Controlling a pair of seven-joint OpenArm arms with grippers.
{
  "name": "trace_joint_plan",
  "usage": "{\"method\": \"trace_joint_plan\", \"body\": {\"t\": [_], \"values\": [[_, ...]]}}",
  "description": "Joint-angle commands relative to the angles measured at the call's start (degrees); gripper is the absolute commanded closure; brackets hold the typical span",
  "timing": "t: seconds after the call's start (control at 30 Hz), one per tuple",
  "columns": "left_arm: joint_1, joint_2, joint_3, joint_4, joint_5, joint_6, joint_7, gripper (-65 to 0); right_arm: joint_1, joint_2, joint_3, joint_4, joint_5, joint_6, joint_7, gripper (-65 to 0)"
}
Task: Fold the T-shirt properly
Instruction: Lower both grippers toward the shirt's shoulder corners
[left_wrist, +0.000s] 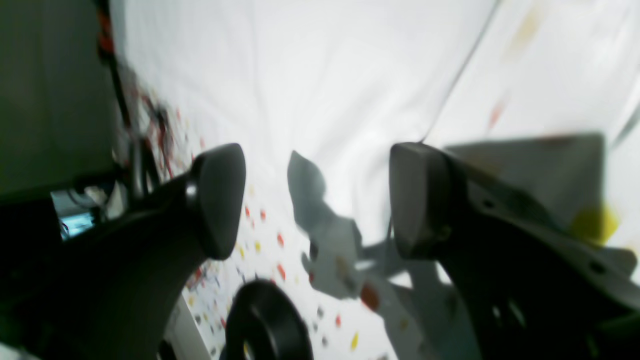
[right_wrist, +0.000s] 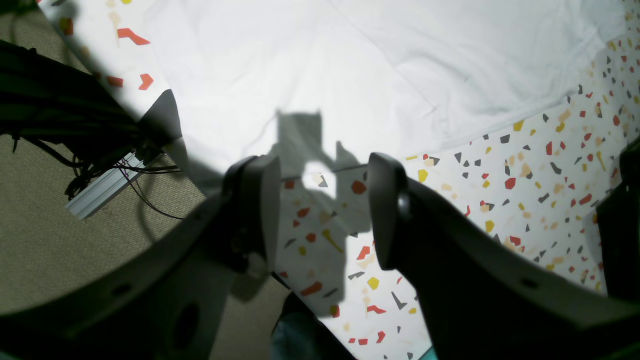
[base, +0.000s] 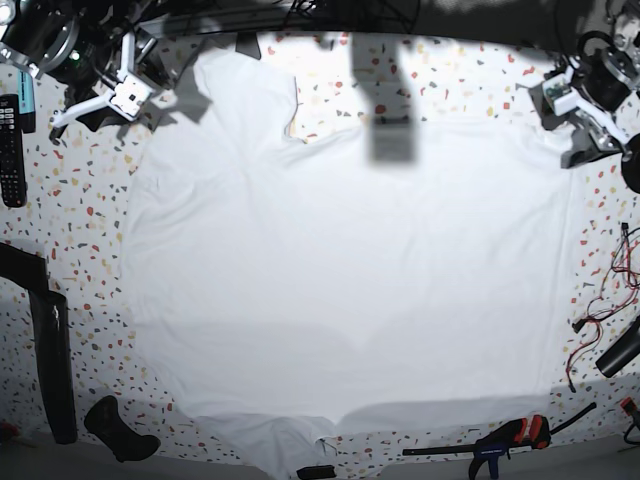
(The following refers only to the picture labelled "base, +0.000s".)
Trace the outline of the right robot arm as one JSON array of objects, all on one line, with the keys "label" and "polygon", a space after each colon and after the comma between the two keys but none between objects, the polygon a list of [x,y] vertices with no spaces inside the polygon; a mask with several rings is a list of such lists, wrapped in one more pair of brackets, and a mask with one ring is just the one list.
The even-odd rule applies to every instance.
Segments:
[{"label": "right robot arm", "polygon": [[50,117],[57,143],[67,126],[91,131],[137,120],[145,104],[174,84],[140,23],[153,1],[4,1],[1,61],[32,79],[65,85]]}]

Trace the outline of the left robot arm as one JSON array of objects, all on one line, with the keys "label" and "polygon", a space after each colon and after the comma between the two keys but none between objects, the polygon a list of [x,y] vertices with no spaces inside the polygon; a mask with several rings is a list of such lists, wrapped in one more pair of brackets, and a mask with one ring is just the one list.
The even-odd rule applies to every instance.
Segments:
[{"label": "left robot arm", "polygon": [[584,33],[576,54],[540,85],[542,117],[574,126],[565,169],[620,154],[629,161],[638,148],[616,120],[625,100],[639,93],[639,3],[627,1],[610,19],[608,33]]}]

